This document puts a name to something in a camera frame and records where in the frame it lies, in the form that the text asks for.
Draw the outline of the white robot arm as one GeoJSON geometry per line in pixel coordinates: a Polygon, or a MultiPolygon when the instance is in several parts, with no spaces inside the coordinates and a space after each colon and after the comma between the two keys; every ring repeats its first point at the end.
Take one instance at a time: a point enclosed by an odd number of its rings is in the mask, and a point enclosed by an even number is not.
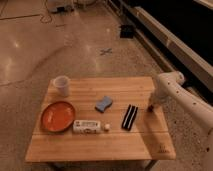
{"type": "Polygon", "coordinates": [[[168,96],[176,100],[208,134],[203,171],[213,171],[213,106],[182,87],[185,77],[180,71],[158,74],[155,81],[156,89],[151,93],[147,110],[153,111],[164,103],[168,96]]]}

